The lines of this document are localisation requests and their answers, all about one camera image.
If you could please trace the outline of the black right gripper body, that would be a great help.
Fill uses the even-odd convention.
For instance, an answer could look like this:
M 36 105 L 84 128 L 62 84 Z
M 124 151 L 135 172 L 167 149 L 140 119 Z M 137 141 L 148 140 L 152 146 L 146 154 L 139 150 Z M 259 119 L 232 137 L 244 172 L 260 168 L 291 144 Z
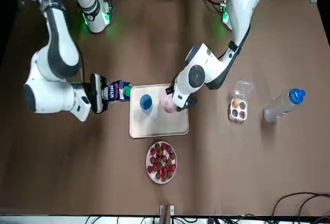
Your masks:
M 105 77 L 97 73 L 91 74 L 91 105 L 93 112 L 96 114 L 100 114 L 108 108 L 108 101 L 103 94 L 107 86 L 108 84 Z

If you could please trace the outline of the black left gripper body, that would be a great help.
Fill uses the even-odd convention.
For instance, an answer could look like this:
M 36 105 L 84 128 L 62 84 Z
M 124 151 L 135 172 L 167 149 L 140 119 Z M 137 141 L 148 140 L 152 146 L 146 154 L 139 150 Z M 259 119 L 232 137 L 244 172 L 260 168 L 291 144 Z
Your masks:
M 183 107 L 176 107 L 176 111 L 177 112 L 181 112 L 185 109 L 188 109 L 192 106 L 194 106 L 197 103 L 197 97 L 193 96 L 193 95 L 189 95 L 189 97 L 186 99 L 185 104 Z

